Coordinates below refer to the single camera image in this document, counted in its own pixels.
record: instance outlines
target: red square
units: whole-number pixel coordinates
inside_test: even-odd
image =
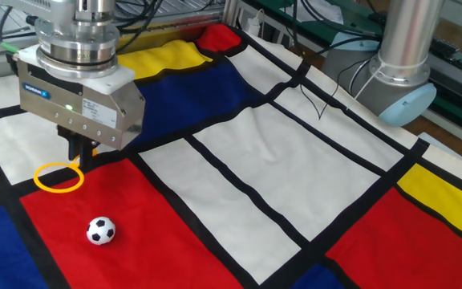
[[[128,160],[89,172],[73,193],[38,191],[21,202],[73,288],[240,287]],[[101,216],[115,237],[97,246],[86,231]]]
[[[462,288],[462,238],[395,189],[326,255],[361,288]]]

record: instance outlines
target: black and white ball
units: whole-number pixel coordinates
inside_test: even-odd
[[[87,238],[92,244],[103,245],[116,235],[116,225],[106,217],[98,217],[88,224]]]

